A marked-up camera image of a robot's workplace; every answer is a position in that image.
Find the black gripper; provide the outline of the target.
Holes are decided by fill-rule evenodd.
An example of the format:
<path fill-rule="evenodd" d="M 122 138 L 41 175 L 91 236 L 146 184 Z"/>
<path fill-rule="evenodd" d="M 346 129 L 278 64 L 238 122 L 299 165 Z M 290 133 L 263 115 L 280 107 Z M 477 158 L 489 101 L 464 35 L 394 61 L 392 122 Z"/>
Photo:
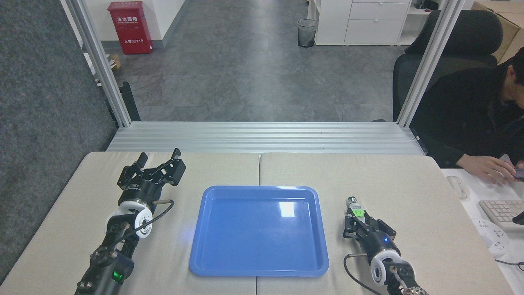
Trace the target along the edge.
<path fill-rule="evenodd" d="M 367 254 L 370 263 L 374 256 L 384 250 L 393 250 L 401 255 L 394 243 L 397 232 L 383 220 L 375 220 L 365 209 L 348 208 L 345 216 L 343 238 L 356 237 L 357 232 L 363 229 L 360 237 L 360 247 Z"/>
<path fill-rule="evenodd" d="M 160 199 L 164 184 L 177 186 L 181 181 L 186 166 L 180 157 L 181 151 L 175 148 L 172 157 L 167 162 L 157 168 L 148 169 L 147 180 L 137 179 L 135 176 L 142 173 L 148 160 L 146 153 L 142 152 L 137 161 L 133 162 L 131 166 L 124 166 L 120 174 L 117 185 L 123 192 L 118 200 L 118 205 L 127 200 L 153 205 L 154 201 Z"/>

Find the person's right hand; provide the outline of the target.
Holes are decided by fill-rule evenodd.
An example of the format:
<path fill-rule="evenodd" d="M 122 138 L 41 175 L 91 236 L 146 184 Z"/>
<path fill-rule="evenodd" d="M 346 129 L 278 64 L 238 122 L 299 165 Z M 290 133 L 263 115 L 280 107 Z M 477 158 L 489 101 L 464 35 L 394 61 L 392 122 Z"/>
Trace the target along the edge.
<path fill-rule="evenodd" d="M 515 166 L 494 157 L 464 154 L 456 165 L 484 182 L 506 185 L 518 181 Z"/>

